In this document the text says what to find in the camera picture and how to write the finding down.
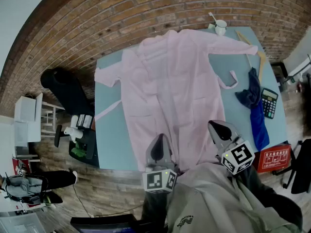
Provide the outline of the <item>white cabinet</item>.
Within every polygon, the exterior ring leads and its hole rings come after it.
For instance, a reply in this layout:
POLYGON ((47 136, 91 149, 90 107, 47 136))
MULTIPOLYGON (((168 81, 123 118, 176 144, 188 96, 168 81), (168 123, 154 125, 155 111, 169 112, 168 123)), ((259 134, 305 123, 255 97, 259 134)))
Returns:
POLYGON ((32 157, 31 155, 19 155, 18 147, 25 148, 29 143, 41 141, 41 111, 43 94, 35 99, 22 96, 15 103, 14 114, 14 146, 13 156, 32 157))

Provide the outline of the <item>pink robe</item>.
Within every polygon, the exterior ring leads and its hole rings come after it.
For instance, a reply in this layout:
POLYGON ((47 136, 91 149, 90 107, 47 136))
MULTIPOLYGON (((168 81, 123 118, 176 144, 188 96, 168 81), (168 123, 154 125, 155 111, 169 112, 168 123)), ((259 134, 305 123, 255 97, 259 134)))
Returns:
POLYGON ((211 55, 254 55, 258 47, 196 30, 170 30, 122 51, 121 59, 95 70, 96 137, 100 163, 109 169, 147 166, 147 148, 164 134, 181 171, 217 162, 207 125, 225 120, 222 89, 211 55))

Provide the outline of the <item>black and white printed box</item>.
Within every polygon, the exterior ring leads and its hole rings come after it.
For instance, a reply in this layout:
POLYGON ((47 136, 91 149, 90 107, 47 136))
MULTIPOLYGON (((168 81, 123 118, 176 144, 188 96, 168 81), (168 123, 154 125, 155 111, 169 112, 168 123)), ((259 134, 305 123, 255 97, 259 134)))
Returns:
POLYGON ((93 116, 81 114, 78 116, 76 127, 90 129, 93 123, 93 116))

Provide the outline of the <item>white mug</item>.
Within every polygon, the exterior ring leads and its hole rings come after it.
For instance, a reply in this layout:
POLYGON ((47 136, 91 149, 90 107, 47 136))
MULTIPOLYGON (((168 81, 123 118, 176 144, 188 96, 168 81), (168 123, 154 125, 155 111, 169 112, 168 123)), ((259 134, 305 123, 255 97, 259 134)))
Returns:
POLYGON ((223 36, 227 29, 227 23, 224 20, 215 21, 215 32, 218 36, 223 36))

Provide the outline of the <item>green plant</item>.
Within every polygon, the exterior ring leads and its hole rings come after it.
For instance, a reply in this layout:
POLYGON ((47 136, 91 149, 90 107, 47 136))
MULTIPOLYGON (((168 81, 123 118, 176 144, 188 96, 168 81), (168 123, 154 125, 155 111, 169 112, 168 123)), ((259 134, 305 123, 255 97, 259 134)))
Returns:
POLYGON ((80 147, 78 142, 75 143, 75 147, 70 152, 78 157, 86 157, 86 151, 80 147))

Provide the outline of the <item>bright blue cloth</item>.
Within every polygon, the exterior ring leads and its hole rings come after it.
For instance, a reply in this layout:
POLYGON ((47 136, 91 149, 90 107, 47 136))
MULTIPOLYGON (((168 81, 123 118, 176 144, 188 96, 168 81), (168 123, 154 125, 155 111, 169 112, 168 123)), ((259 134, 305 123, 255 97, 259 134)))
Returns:
POLYGON ((270 144, 264 119, 263 105, 260 100, 255 107, 251 108, 250 114, 253 139, 258 151, 261 151, 270 144))

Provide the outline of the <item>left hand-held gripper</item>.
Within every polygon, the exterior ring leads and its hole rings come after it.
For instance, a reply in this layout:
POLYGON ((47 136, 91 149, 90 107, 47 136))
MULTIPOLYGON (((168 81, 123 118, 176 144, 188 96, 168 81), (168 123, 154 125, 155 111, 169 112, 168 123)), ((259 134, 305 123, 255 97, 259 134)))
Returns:
POLYGON ((160 194, 173 191, 179 168, 173 163, 172 155, 170 142, 165 134, 159 134, 150 143, 146 151, 146 169, 142 174, 146 192, 160 194))

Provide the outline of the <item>black calculator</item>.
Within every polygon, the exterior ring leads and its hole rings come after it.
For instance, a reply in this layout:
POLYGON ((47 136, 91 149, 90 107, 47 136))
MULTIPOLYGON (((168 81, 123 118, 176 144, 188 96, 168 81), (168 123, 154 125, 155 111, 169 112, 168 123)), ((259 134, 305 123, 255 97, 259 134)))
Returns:
POLYGON ((263 88, 261 92, 261 100, 263 113, 266 118, 273 119, 276 112, 276 102, 278 94, 270 89, 263 88))

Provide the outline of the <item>navy cloth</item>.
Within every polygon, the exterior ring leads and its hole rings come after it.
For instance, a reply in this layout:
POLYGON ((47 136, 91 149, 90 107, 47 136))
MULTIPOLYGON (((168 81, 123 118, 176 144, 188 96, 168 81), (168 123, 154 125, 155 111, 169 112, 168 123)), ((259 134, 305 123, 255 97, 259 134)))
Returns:
POLYGON ((249 109, 255 108, 260 101, 260 82, 255 68, 248 72, 249 86, 241 92, 236 92, 238 101, 249 109))

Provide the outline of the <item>black office chair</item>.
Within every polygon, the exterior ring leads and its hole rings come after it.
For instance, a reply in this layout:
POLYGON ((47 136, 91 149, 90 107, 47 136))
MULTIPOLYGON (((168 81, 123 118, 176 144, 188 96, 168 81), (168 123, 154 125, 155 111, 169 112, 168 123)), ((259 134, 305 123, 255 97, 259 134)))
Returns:
POLYGON ((291 149, 290 158, 289 167, 282 171, 272 171, 272 174, 279 176, 291 171, 288 182, 282 187, 287 189, 293 180, 292 194, 311 193, 311 139, 299 140, 294 150, 291 149))

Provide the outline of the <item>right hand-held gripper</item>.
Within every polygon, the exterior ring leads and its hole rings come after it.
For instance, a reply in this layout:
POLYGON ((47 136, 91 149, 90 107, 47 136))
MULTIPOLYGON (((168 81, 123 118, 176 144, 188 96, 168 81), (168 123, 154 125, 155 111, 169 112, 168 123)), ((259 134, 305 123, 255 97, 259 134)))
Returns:
POLYGON ((249 141, 244 140, 233 124, 210 120, 207 127, 218 149, 220 164, 231 174, 236 175, 253 163, 255 154, 249 141))

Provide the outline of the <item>red printed box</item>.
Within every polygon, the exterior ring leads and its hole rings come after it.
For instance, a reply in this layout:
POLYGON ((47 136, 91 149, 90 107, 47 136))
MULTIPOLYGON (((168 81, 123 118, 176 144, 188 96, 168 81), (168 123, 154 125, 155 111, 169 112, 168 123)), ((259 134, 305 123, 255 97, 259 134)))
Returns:
POLYGON ((258 173, 272 172, 288 167, 291 158, 291 145, 280 144, 255 153, 252 163, 258 173))

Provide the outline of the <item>person's beige vest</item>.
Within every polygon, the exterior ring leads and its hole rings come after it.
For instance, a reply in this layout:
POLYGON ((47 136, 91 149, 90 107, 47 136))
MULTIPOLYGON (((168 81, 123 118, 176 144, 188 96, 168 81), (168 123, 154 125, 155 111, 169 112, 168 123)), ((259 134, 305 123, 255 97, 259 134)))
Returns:
POLYGON ((241 179, 212 163, 178 178, 168 198, 167 222, 168 233, 301 233, 241 179))

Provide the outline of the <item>person's right forearm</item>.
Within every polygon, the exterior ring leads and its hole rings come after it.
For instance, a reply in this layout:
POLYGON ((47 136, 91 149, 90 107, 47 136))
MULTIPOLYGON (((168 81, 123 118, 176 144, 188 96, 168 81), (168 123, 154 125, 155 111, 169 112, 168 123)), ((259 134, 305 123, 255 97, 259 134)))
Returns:
POLYGON ((272 207, 281 218, 302 230, 303 216, 300 207, 290 198, 277 194, 275 190, 264 185, 257 171, 250 166, 236 176, 255 195, 264 207, 272 207))

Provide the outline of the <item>black high-back chair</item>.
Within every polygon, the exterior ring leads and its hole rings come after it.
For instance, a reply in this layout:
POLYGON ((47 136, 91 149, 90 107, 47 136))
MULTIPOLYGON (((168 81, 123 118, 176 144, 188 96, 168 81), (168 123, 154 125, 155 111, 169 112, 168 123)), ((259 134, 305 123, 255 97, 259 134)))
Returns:
MULTIPOLYGON (((79 116, 81 114, 90 115, 95 117, 95 108, 87 99, 79 80, 73 73, 61 68, 56 67, 47 69, 40 77, 41 85, 49 89, 58 101, 61 103, 65 111, 72 116, 79 116)), ((96 132, 87 128, 78 128, 83 132, 81 139, 76 139, 80 147, 86 151, 86 157, 78 157, 71 153, 71 149, 75 147, 75 143, 71 141, 69 135, 64 134, 62 125, 56 128, 54 137, 55 147, 59 147, 59 142, 62 137, 69 137, 69 155, 85 164, 94 167, 99 167, 99 158, 97 151, 96 132)))

